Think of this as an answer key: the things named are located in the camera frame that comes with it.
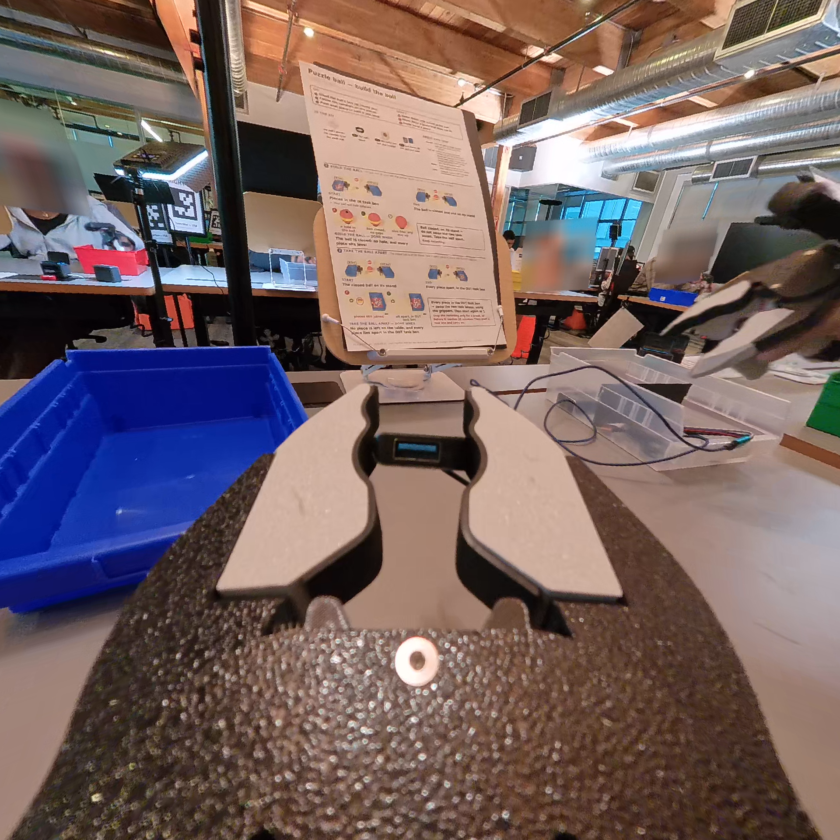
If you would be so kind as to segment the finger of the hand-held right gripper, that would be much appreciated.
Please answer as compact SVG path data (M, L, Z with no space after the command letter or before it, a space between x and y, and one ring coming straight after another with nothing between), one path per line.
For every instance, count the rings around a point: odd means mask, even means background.
M699 298L669 325L661 330L662 338L672 337L700 328L700 333L714 340L726 338L734 324L749 312L754 297L754 283L740 279Z
M753 314L736 332L704 353L689 372L690 377L715 375L733 370L741 377L762 377L769 364L758 360L757 342L775 334L794 315L788 308L774 308Z

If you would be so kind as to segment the red box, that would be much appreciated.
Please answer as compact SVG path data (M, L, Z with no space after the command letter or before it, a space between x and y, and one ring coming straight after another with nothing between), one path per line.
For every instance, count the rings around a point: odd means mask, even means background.
M148 265L148 252L140 250L119 251L110 248L95 248L91 245L75 247L80 264L80 271L86 275L95 274L97 266L115 268L121 277L137 277L143 274Z

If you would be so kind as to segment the grey desk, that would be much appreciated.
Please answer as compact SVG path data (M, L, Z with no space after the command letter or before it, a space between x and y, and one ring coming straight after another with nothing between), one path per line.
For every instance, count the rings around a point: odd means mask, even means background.
M701 590L749 674L776 751L824 838L838 838L838 470L788 448L736 465L594 467ZM461 488L382 468L380 576L353 627L478 628L454 568ZM38 792L131 591L43 612L2 610L2 838Z

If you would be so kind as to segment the black light stand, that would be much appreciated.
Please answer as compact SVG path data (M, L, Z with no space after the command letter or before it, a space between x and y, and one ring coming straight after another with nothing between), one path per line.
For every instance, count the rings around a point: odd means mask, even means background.
M150 325L156 348L172 348L172 321L165 306L157 244L154 240L149 206L176 205L174 186L192 193L200 193L211 185L209 153L202 145L174 141L151 141L114 164L114 171L122 178L138 215L140 234L149 260L153 280L153 303L150 306Z

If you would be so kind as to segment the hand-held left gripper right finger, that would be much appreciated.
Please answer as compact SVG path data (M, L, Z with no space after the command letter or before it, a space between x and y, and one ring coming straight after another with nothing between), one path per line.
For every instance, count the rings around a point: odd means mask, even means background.
M531 624L562 624L562 602L617 604L624 591L561 448L482 387L465 395L469 483L456 572L485 606L524 605Z

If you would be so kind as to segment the blue plastic bin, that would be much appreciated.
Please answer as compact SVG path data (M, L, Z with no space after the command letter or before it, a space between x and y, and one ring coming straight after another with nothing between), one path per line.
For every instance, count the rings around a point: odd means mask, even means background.
M2 404L1 606L140 583L306 420L267 347L68 351Z

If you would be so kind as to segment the silver air duct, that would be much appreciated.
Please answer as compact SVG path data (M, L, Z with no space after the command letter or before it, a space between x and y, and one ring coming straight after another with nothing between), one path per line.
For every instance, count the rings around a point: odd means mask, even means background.
M546 140L558 135L636 116L673 98L693 98L705 88L745 81L758 73L796 60L812 60L838 48L838 29L818 32L811 27L798 35L783 35L719 60L724 28L659 56L593 82L577 92L550 89L526 100L518 115L498 121L493 140L505 146ZM579 147L581 162L602 163L610 180L630 172L668 169L700 162L711 142L768 130L787 130L838 114L838 80L817 86L776 92L727 107L707 109L689 117L591 141Z

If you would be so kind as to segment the black and white tag board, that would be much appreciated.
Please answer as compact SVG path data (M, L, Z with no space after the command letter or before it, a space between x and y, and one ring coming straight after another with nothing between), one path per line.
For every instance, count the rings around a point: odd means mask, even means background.
M205 236L207 221L203 196L178 182L150 182L145 197L170 198L171 201L147 201L146 214L150 231L156 241L163 242L164 234Z

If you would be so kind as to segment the grey slim USB hub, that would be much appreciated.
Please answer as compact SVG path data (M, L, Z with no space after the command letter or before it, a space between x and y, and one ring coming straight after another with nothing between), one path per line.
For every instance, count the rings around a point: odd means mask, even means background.
M475 457L465 437L378 434L372 444L377 464L475 472Z

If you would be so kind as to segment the clear plastic bin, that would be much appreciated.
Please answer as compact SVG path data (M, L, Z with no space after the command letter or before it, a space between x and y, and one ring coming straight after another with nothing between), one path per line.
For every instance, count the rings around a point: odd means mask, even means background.
M687 382L682 404L642 387ZM549 403L543 427L593 466L648 466L658 471L711 467L766 455L779 444L790 405L716 376L690 377L686 367L632 350L552 349L539 383ZM563 394L595 427L553 406Z

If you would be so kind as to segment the green plastic bin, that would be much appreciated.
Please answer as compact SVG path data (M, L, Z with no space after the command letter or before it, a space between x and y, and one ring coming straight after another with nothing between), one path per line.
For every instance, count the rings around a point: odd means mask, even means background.
M824 434L839 438L839 371L831 374L814 404L805 425Z

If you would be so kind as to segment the black computer monitor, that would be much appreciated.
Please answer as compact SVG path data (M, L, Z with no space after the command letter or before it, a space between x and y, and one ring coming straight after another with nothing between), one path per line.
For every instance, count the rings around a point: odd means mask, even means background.
M715 284L725 284L746 271L820 244L820 239L774 225L733 222L710 266Z

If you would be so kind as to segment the clear acrylic box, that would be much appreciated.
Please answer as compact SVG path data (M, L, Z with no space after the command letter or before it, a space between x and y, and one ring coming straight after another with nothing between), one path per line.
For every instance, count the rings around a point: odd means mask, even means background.
M318 270L314 258L306 257L303 251L289 248L269 248L269 283L273 287L316 291Z

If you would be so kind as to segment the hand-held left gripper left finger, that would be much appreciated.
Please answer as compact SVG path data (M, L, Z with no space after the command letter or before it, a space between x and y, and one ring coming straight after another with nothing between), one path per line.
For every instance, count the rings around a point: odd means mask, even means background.
M382 569L382 527L371 473L378 392L358 385L276 450L216 592L279 597L299 612L320 596L341 603Z

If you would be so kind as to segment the black metal pole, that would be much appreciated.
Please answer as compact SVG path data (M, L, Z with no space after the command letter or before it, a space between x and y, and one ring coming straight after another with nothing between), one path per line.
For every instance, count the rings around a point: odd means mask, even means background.
M195 10L234 343L257 345L225 5L195 1Z

